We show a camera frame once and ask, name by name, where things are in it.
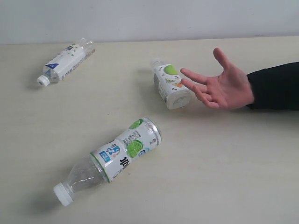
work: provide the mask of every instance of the clear plastic bottle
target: clear plastic bottle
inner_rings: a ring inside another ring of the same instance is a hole
[[[112,142],[79,160],[68,178],[54,187],[54,192],[61,204],[67,206],[88,189],[110,183],[132,161],[160,142],[159,128],[150,119],[141,118]]]
[[[47,86],[60,82],[94,52],[94,44],[87,38],[74,42],[43,67],[43,74],[37,78],[37,83]]]
[[[151,63],[154,85],[168,109],[186,106],[191,100],[191,91],[181,83],[181,77],[171,64],[156,58]]]

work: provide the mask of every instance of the table surface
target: table surface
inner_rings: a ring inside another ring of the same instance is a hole
[[[298,61],[299,37],[97,43],[64,81],[37,86],[65,46],[0,46],[2,224],[298,223],[298,112],[217,111],[195,97],[170,111],[149,64],[159,56],[214,76],[220,47],[249,73]],[[53,186],[140,117],[158,124],[161,145],[63,207]]]

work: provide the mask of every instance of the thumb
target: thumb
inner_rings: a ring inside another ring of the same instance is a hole
[[[219,48],[215,48],[213,54],[215,59],[219,62],[224,70],[227,70],[230,67],[231,62],[228,60],[222,50],[220,50]]]

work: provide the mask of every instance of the hand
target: hand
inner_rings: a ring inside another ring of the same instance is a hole
[[[219,76],[206,77],[181,69],[181,73],[194,81],[183,78],[182,83],[209,108],[236,109],[252,104],[254,96],[247,75],[233,65],[219,48],[213,53],[223,67]]]

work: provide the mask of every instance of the black sleeve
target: black sleeve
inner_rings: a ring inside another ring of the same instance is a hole
[[[299,110],[299,62],[247,75],[255,101],[251,109]]]

